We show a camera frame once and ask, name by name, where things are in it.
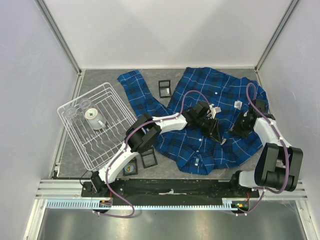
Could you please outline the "blue plaid shirt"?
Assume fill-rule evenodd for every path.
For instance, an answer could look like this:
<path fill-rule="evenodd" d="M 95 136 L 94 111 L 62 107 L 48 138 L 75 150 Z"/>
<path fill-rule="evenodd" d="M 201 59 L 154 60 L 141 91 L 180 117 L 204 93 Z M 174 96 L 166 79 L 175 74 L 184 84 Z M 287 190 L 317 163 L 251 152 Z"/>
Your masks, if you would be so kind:
<path fill-rule="evenodd" d="M 156 151 L 175 161 L 182 172 L 208 175 L 216 169 L 239 167 L 263 146 L 254 132 L 248 138 L 239 138 L 230 132 L 239 114 L 248 110 L 250 100 L 267 100 L 266 92 L 256 81 L 231 76 L 210 67 L 188 67 L 167 105 L 152 95 L 138 70 L 120 75 L 118 81 L 137 117 L 143 114 L 164 117 L 194 107 L 201 101 L 220 107 L 221 112 L 216 117 L 220 137 L 226 139 L 223 145 L 202 136 L 201 130 L 192 126 L 157 137 L 153 145 Z"/>

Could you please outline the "light blue round brooch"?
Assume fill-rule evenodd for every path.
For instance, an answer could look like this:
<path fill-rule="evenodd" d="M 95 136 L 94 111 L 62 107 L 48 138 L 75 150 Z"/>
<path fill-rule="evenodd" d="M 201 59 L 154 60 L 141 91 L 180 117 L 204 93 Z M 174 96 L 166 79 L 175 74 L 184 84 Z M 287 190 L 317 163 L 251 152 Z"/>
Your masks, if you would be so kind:
<path fill-rule="evenodd" d="M 134 166 L 133 165 L 127 165 L 124 170 L 125 170 L 126 173 L 131 173 L 134 170 Z"/>

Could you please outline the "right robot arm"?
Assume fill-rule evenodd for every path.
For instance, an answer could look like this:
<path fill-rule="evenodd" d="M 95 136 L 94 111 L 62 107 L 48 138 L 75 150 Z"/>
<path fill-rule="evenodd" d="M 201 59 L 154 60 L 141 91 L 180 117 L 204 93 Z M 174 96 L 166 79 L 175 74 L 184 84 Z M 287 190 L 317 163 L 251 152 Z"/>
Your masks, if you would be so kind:
<path fill-rule="evenodd" d="M 229 191 L 235 197 L 242 196 L 247 188 L 268 189 L 275 194 L 280 190 L 292 192 L 298 184 L 303 151 L 284 139 L 263 100 L 256 99 L 253 104 L 238 116 L 231 133 L 242 139 L 256 133 L 263 150 L 255 170 L 238 170 L 232 175 Z"/>

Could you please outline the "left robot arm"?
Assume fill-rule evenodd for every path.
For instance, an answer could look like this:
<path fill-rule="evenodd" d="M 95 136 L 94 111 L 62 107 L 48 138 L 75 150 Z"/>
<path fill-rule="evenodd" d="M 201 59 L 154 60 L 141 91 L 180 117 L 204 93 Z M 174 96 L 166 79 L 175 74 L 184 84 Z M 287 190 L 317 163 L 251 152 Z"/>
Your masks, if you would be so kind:
<path fill-rule="evenodd" d="M 92 191 L 99 197 L 110 191 L 109 183 L 115 181 L 118 173 L 138 154 L 148 151 L 160 134 L 181 131 L 187 127 L 200 129 L 202 136 L 221 142 L 216 114 L 221 108 L 205 101 L 188 107 L 178 113 L 155 117 L 148 113 L 140 116 L 127 130 L 122 145 L 107 164 L 91 175 Z"/>

